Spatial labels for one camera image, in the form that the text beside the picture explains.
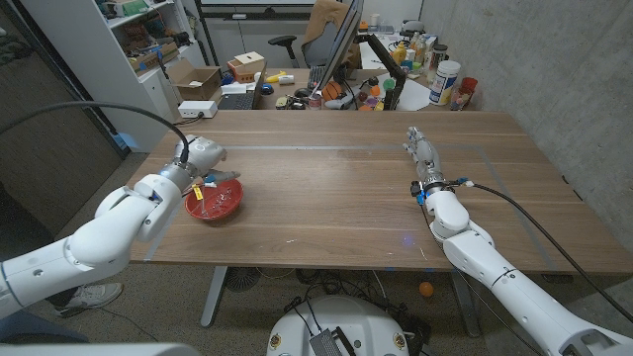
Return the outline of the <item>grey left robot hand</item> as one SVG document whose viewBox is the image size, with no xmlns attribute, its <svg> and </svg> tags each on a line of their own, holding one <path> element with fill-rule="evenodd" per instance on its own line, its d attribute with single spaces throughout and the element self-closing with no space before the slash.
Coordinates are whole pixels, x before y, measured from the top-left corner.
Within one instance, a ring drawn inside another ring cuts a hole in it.
<svg viewBox="0 0 633 356">
<path fill-rule="evenodd" d="M 189 148 L 188 158 L 184 163 L 180 158 L 184 154 L 185 144 L 179 141 L 175 145 L 174 158 L 160 171 L 160 175 L 172 181 L 181 191 L 189 188 L 197 178 L 212 177 L 213 183 L 236 179 L 240 176 L 236 171 L 219 171 L 215 166 L 226 160 L 227 151 L 218 143 L 188 134 L 186 143 Z"/>
</svg>

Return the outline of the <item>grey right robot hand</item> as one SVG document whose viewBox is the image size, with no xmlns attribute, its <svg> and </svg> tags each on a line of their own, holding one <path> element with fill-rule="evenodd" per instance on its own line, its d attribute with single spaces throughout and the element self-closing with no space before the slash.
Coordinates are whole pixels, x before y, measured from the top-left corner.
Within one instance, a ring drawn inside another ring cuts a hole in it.
<svg viewBox="0 0 633 356">
<path fill-rule="evenodd" d="M 407 129 L 408 143 L 404 143 L 405 151 L 416 165 L 420 186 L 426 195 L 442 190 L 446 185 L 439 154 L 417 127 Z"/>
</svg>

